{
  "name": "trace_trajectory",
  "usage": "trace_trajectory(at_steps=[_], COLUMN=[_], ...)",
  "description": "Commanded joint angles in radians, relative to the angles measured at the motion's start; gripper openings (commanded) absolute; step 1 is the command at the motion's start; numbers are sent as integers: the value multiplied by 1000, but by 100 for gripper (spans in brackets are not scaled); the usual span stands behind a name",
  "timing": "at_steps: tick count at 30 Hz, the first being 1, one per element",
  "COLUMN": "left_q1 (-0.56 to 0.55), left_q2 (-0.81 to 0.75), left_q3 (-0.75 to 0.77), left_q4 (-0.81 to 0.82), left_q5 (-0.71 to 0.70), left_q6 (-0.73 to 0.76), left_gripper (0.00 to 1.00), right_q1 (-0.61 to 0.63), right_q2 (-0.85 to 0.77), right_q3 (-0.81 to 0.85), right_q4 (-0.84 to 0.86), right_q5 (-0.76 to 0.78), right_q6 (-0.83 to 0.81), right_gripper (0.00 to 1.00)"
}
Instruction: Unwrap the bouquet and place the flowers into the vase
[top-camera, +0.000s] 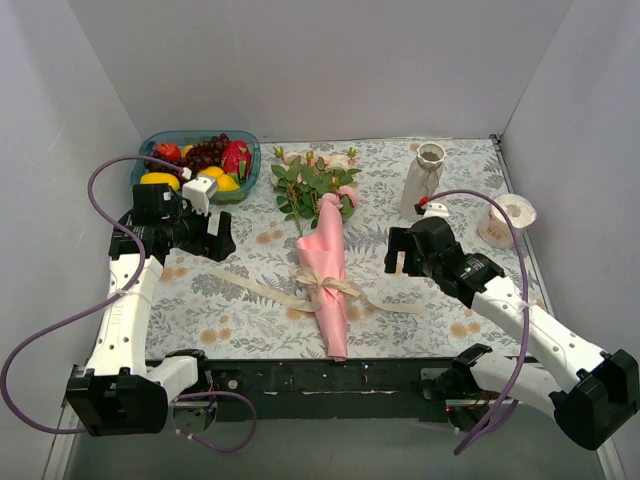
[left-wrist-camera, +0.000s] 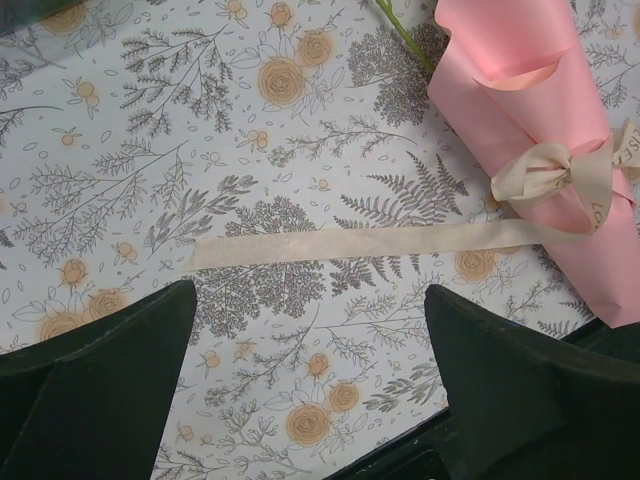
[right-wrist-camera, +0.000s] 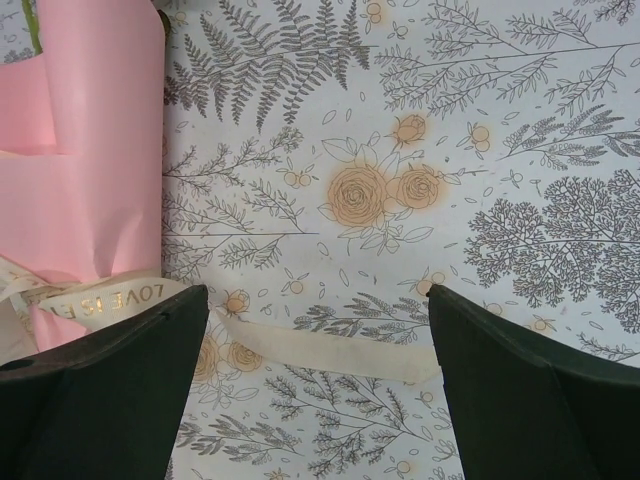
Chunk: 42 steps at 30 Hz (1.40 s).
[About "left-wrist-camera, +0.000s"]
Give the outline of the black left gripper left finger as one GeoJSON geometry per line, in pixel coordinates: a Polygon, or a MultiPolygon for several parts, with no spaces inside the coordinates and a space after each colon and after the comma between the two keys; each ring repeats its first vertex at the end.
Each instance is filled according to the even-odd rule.
{"type": "Polygon", "coordinates": [[[180,280],[2,355],[2,478],[150,478],[196,306],[180,280]]]}

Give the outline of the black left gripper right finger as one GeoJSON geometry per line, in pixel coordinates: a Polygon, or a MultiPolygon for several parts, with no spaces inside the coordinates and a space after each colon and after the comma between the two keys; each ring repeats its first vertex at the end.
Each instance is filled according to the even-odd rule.
{"type": "Polygon", "coordinates": [[[638,478],[637,324],[576,346],[440,285],[425,317],[470,478],[638,478]]]}

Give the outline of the beige printed ribbon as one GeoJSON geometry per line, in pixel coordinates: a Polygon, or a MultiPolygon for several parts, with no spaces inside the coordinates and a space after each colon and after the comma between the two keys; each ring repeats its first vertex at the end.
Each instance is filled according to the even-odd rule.
{"type": "Polygon", "coordinates": [[[358,228],[259,234],[200,240],[184,269],[402,256],[580,242],[604,226],[612,205],[612,175],[639,168],[639,130],[631,122],[590,153],[574,155],[562,144],[542,143],[504,166],[491,180],[498,201],[532,208],[571,185],[588,225],[568,232],[522,219],[426,227],[358,228]]]}

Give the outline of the pink wrapping paper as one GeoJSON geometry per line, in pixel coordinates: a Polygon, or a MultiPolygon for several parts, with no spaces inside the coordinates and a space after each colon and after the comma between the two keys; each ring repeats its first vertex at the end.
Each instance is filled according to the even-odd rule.
{"type": "MultiPolygon", "coordinates": [[[[449,44],[428,94],[489,175],[543,143],[576,160],[610,136],[573,15],[564,1],[441,1],[436,22],[449,44]]],[[[604,224],[548,252],[591,311],[610,327],[639,319],[635,199],[613,174],[604,224]]]]}

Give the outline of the pink rose flower stem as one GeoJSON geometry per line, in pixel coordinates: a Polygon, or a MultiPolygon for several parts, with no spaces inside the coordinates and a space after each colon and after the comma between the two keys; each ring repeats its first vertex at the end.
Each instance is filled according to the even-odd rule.
{"type": "Polygon", "coordinates": [[[435,71],[434,63],[425,54],[420,45],[410,35],[408,30],[401,24],[400,20],[396,16],[391,0],[376,0],[376,5],[381,9],[383,14],[395,28],[399,36],[404,40],[410,51],[420,61],[425,71],[432,74],[435,71]]]}

